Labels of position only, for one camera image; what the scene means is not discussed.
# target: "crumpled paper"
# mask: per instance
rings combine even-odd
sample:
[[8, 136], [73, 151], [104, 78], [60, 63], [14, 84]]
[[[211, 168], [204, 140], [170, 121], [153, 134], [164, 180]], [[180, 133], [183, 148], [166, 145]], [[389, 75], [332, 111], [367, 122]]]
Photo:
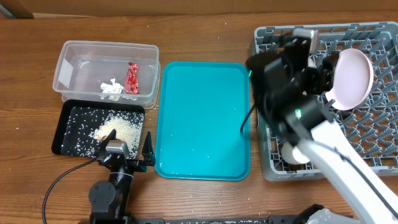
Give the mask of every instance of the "crumpled paper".
[[[111, 79], [112, 85], [102, 83], [101, 84], [102, 93], [118, 93], [118, 94], [120, 94], [123, 91], [123, 86], [116, 83], [115, 81], [116, 81], [115, 78]], [[101, 100], [105, 100], [105, 97], [106, 97], [105, 94], [101, 95]], [[120, 98], [120, 96], [109, 96], [109, 100], [112, 100], [112, 101], [118, 101], [119, 98]]]

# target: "clear plastic container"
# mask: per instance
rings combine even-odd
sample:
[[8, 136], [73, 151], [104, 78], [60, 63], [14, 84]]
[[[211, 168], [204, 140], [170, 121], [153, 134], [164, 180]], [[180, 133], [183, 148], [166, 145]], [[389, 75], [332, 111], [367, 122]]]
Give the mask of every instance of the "clear plastic container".
[[[139, 94], [102, 93], [111, 79], [124, 86], [128, 63], [139, 65]], [[62, 100], [90, 100], [141, 105], [156, 104], [160, 79], [159, 49], [154, 45], [71, 40], [63, 45], [55, 69], [53, 89]]]

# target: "black tray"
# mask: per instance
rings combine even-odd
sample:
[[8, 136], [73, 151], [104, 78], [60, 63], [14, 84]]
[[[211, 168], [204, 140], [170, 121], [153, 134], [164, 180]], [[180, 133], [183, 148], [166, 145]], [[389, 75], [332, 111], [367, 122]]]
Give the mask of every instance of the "black tray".
[[[70, 122], [69, 119], [70, 119], [70, 115], [71, 115], [73, 108], [75, 108], [75, 110], [76, 110], [76, 108], [81, 108], [81, 110], [84, 109], [84, 110], [92, 110], [92, 111], [93, 110], [110, 110], [110, 111], [116, 111], [116, 112], [120, 111], [122, 113], [129, 113], [129, 114], [130, 113], [134, 113], [134, 114], [139, 113], [139, 114], [142, 114], [142, 119], [140, 119], [139, 122], [142, 122], [141, 127], [144, 127], [145, 110], [141, 106], [123, 105], [123, 104], [119, 104], [119, 103], [83, 101], [83, 100], [68, 100], [62, 106], [62, 111], [61, 111], [60, 119], [58, 121], [57, 130], [55, 131], [54, 140], [52, 142], [52, 152], [54, 154], [66, 155], [66, 156], [92, 157], [92, 156], [88, 156], [88, 155], [83, 155], [83, 153], [82, 154], [80, 154], [80, 153], [78, 154], [77, 152], [68, 153], [69, 151], [66, 151], [66, 149], [62, 150], [65, 136], [67, 138], [66, 131], [68, 128], [68, 122]], [[93, 129], [93, 128], [98, 128], [100, 126], [101, 121], [95, 120], [92, 123], [93, 124], [92, 126], [90, 126], [90, 122], [88, 122], [88, 123], [89, 123], [88, 128]], [[143, 128], [141, 128], [141, 131], [140, 131], [140, 136], [139, 136], [140, 140], [142, 137], [142, 130], [143, 130]]]
[[212, 218], [197, 220], [137, 219], [137, 224], [293, 224], [296, 215], [270, 215], [267, 218]]

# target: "teal tray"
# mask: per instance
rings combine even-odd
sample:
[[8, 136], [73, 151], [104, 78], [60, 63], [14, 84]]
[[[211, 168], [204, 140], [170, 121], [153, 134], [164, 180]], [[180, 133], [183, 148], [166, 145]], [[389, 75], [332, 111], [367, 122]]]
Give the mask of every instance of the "teal tray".
[[250, 122], [243, 135], [239, 129], [249, 110], [243, 65], [169, 63], [160, 93], [157, 173], [180, 179], [244, 179], [250, 171]]

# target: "black cable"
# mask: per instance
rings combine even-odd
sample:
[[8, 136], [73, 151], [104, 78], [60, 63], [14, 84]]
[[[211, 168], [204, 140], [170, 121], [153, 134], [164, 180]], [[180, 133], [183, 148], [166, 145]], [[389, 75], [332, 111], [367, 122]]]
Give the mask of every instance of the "black cable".
[[253, 106], [250, 108], [250, 111], [247, 113], [246, 117], [244, 118], [242, 125], [241, 125], [241, 134], [243, 133], [243, 127], [246, 124], [246, 122], [248, 121], [248, 119], [250, 118], [250, 114], [254, 111], [256, 107], [256, 104], [253, 104]]
[[43, 224], [47, 224], [47, 220], [45, 219], [45, 204], [47, 203], [47, 199], [49, 198], [50, 192], [51, 190], [54, 188], [55, 184], [60, 181], [60, 179], [62, 179], [62, 177], [65, 177], [67, 174], [69, 174], [70, 172], [77, 170], [79, 168], [82, 168], [83, 166], [87, 166], [88, 164], [91, 164], [92, 162], [94, 162], [96, 160], [96, 158], [85, 162], [83, 164], [80, 164], [66, 172], [64, 172], [61, 176], [59, 176], [57, 179], [55, 179], [55, 181], [51, 184], [50, 188], [48, 189], [47, 193], [45, 194], [44, 200], [43, 200], [43, 207], [42, 207], [42, 218], [43, 218]]
[[335, 152], [338, 154], [343, 161], [347, 161], [353, 168], [354, 170], [365, 180], [365, 182], [369, 185], [369, 187], [373, 190], [373, 192], [379, 197], [381, 202], [387, 207], [387, 209], [395, 216], [396, 219], [398, 219], [398, 213], [391, 207], [391, 205], [387, 202], [387, 200], [380, 194], [380, 192], [377, 190], [377, 188], [372, 184], [372, 182], [366, 177], [364, 173], [351, 161], [349, 157], [344, 156], [341, 152], [338, 151], [337, 148], [332, 148], [322, 142], [316, 142], [313, 141], [314, 144], [317, 144], [325, 149], [329, 149], [332, 152]]

